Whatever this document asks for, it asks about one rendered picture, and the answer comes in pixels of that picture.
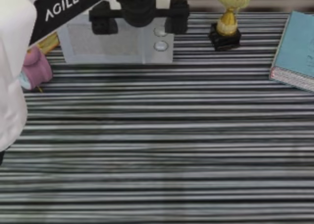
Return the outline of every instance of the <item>trophy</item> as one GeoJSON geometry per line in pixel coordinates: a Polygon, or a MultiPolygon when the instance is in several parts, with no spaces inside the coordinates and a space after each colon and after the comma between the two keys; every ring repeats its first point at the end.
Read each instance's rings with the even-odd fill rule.
{"type": "Polygon", "coordinates": [[[248,6],[250,0],[219,0],[226,12],[217,23],[211,25],[209,38],[216,51],[235,49],[240,46],[241,33],[238,29],[236,13],[248,6]]]}

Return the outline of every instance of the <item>blue book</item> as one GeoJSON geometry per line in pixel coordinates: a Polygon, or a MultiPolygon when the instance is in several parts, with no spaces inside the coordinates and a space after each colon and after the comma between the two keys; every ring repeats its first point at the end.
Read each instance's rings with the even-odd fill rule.
{"type": "Polygon", "coordinates": [[[270,78],[314,92],[314,16],[291,13],[272,64],[270,78]]]}

